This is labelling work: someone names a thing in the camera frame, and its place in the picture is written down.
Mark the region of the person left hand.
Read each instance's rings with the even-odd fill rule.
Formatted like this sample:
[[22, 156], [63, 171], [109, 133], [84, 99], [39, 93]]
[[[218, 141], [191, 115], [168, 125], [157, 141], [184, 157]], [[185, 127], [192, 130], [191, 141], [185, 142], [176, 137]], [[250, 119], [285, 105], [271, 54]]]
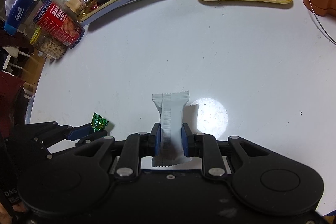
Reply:
[[[20, 202], [12, 206], [15, 212], [26, 212], [26, 208], [24, 207], [23, 203]], [[1, 224], [11, 224], [13, 217], [9, 215], [7, 210], [3, 205], [0, 205], [0, 222]]]

